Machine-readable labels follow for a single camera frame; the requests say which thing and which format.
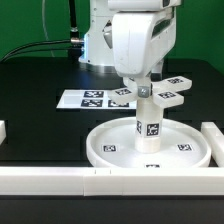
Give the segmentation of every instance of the white circular tray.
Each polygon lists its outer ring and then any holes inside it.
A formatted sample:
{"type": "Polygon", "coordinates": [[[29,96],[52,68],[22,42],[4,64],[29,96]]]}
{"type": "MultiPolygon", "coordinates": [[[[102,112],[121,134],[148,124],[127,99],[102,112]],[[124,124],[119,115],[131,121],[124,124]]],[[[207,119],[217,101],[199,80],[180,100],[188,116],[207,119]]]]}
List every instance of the white circular tray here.
{"type": "Polygon", "coordinates": [[[94,128],[87,138],[87,156],[95,167],[206,167],[211,149],[203,135],[180,122],[163,119],[161,148],[156,153],[135,150],[136,118],[121,118],[94,128]]]}

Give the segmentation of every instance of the black table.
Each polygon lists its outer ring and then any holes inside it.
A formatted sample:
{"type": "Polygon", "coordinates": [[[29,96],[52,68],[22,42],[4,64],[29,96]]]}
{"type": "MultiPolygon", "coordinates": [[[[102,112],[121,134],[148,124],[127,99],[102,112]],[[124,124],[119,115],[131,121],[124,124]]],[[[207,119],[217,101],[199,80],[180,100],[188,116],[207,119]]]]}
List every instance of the black table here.
{"type": "MultiPolygon", "coordinates": [[[[165,118],[200,130],[213,121],[224,130],[224,76],[200,60],[168,60],[163,78],[193,81],[185,103],[165,118]]],[[[128,110],[59,110],[64,89],[122,87],[116,74],[81,70],[66,58],[22,58],[0,65],[0,120],[7,138],[0,166],[91,166],[85,141],[95,126],[128,110]]],[[[1,223],[223,223],[223,197],[0,197],[1,223]]]]}

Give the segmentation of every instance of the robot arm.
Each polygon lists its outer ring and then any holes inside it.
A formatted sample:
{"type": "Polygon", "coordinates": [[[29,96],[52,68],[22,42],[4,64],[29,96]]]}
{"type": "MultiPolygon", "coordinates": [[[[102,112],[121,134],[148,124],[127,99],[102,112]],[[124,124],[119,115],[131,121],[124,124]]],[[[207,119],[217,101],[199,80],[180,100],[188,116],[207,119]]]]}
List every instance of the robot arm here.
{"type": "Polygon", "coordinates": [[[173,6],[179,0],[108,0],[115,69],[119,76],[145,77],[172,49],[176,39],[173,6]]]}

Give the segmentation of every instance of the white robot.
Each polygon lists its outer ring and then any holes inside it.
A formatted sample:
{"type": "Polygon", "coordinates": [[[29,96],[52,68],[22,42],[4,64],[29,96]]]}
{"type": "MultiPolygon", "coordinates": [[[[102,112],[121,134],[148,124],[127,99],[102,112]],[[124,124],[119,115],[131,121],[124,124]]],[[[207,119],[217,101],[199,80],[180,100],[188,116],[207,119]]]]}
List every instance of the white robot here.
{"type": "Polygon", "coordinates": [[[211,149],[204,136],[163,119],[164,108],[184,102],[177,92],[189,89],[191,81],[174,77],[152,83],[150,78],[174,46],[175,9],[180,4],[181,0],[91,1],[92,26],[80,62],[95,71],[114,67],[127,87],[108,91],[109,97],[118,105],[137,101],[136,117],[104,123],[89,134],[87,156],[93,166],[209,165],[211,149]]]}

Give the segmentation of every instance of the white block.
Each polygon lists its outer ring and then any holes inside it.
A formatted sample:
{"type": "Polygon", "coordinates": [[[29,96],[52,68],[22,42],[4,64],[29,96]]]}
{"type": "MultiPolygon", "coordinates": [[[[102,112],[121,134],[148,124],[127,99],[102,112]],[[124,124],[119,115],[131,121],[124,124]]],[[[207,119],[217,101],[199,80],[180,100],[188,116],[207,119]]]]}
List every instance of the white block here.
{"type": "Polygon", "coordinates": [[[85,169],[1,167],[1,195],[83,195],[85,169]]]}
{"type": "Polygon", "coordinates": [[[168,108],[184,103],[184,97],[172,91],[153,93],[153,102],[161,108],[168,108]]]}
{"type": "Polygon", "coordinates": [[[138,99],[137,88],[121,88],[107,92],[108,97],[118,105],[125,105],[127,103],[136,101],[138,99]]]}
{"type": "Polygon", "coordinates": [[[164,85],[163,87],[164,89],[170,89],[174,92],[187,90],[187,89],[190,89],[192,86],[192,81],[182,76],[164,79],[162,82],[164,85]]]}
{"type": "Polygon", "coordinates": [[[203,122],[201,132],[212,148],[212,156],[219,167],[224,167],[224,136],[213,122],[203,122]]]}
{"type": "Polygon", "coordinates": [[[125,86],[127,86],[129,89],[137,89],[137,83],[135,82],[134,79],[130,79],[127,77],[123,78],[123,83],[125,86]]]}
{"type": "Polygon", "coordinates": [[[0,121],[0,145],[2,144],[5,138],[6,138],[5,122],[0,121]]]}
{"type": "Polygon", "coordinates": [[[223,169],[127,169],[123,195],[223,195],[223,169]]]}

